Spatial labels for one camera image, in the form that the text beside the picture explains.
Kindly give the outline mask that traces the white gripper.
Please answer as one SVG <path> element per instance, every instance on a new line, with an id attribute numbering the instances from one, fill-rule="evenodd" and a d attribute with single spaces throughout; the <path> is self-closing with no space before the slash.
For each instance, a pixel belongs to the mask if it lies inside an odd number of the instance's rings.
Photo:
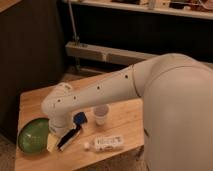
<path id="1" fill-rule="evenodd" d="M 50 116 L 49 117 L 49 128 L 50 131 L 55 134 L 48 134 L 47 138 L 47 150 L 52 153 L 58 144 L 58 137 L 62 136 L 68 129 L 70 125 L 70 116 Z"/>

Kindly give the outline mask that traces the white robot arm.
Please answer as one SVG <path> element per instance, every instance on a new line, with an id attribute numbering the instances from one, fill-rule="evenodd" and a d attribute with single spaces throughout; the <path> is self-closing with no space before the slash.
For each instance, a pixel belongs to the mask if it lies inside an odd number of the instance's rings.
<path id="1" fill-rule="evenodd" d="M 41 109 L 62 136 L 71 111 L 135 98 L 143 100 L 149 171 L 213 171 L 213 69 L 189 56 L 160 55 L 80 90 L 60 83 Z"/>

